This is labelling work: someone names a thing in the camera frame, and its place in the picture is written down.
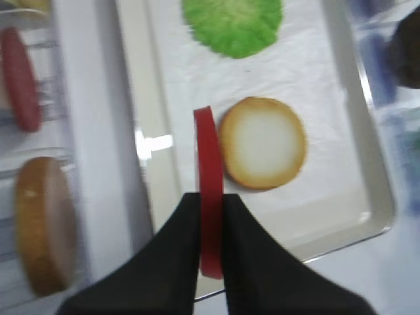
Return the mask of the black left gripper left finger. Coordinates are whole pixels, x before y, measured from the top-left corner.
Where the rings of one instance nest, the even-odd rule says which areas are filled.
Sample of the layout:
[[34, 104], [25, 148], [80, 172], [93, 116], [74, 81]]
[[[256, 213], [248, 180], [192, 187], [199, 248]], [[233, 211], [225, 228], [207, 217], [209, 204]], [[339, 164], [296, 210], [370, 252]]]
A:
[[141, 251], [58, 314], [193, 314], [199, 261], [200, 195], [186, 193]]

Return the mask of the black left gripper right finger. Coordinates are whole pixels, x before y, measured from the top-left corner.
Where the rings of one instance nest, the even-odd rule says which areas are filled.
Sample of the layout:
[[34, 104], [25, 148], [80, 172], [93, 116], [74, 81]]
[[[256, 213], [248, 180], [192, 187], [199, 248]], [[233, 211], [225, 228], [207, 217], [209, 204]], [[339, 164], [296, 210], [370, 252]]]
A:
[[374, 314], [360, 295], [284, 249], [237, 194], [223, 197], [223, 273], [229, 314]]

